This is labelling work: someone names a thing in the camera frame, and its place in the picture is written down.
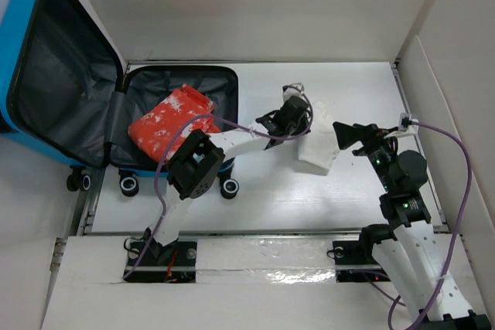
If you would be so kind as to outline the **blue kids suitcase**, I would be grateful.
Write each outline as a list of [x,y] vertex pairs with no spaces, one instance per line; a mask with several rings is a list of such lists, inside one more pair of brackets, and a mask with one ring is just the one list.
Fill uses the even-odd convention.
[[237,74],[223,66],[155,65],[126,72],[79,0],[9,0],[1,20],[1,130],[69,165],[71,192],[89,170],[113,165],[124,196],[156,162],[128,136],[131,123],[189,85],[215,105],[217,125],[238,119]]

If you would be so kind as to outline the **red white patterned packet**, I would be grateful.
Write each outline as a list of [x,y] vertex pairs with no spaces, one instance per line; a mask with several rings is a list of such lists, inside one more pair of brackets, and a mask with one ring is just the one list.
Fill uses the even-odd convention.
[[210,98],[184,84],[132,123],[128,127],[128,135],[155,162],[160,161],[170,146],[166,156],[166,160],[169,160],[192,131],[220,131],[213,119],[201,118],[189,124],[181,134],[176,133],[188,120],[201,114],[211,114],[214,108],[215,103]]

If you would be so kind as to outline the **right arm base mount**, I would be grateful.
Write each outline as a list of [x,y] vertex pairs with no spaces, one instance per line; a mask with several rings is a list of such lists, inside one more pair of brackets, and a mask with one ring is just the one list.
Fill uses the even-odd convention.
[[377,262],[364,255],[357,240],[335,240],[326,255],[334,262],[337,283],[390,281]]

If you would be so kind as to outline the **white cloth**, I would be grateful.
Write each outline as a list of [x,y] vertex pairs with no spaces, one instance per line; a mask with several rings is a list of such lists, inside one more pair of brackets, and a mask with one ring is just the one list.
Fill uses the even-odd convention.
[[297,161],[294,170],[312,175],[327,175],[340,153],[333,117],[324,101],[312,105],[311,130],[298,140]]

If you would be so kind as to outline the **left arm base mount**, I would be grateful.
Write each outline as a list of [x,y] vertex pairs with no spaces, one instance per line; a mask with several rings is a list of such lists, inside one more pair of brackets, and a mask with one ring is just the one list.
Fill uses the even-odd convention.
[[151,244],[137,264],[145,241],[128,237],[123,244],[127,260],[123,280],[136,284],[192,284],[196,282],[196,241],[176,241],[163,248],[159,257],[153,255]]

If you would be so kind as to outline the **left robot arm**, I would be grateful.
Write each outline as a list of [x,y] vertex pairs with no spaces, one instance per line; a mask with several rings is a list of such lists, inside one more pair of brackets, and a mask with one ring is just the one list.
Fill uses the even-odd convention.
[[213,117],[202,114],[178,129],[171,142],[186,129],[190,134],[169,160],[166,158],[169,147],[159,160],[154,191],[161,209],[155,225],[144,232],[141,256],[146,255],[159,266],[170,261],[172,246],[192,201],[211,188],[223,163],[294,141],[310,131],[313,109],[309,98],[297,86],[287,88],[291,93],[279,109],[256,118],[247,127],[219,117],[218,121],[232,127],[230,131],[206,134],[200,129],[193,130],[192,124],[200,118]]

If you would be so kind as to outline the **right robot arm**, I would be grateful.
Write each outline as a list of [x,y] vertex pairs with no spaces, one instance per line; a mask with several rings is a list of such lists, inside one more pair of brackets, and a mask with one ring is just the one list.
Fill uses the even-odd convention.
[[380,208],[387,222],[361,230],[357,253],[384,270],[398,293],[391,306],[405,305],[411,329],[490,329],[488,316],[473,310],[449,271],[460,225],[451,232],[447,252],[441,253],[420,193],[428,181],[427,161],[417,151],[398,150],[400,135],[426,126],[408,114],[393,128],[333,123],[339,149],[360,142],[353,155],[369,160],[385,191]]

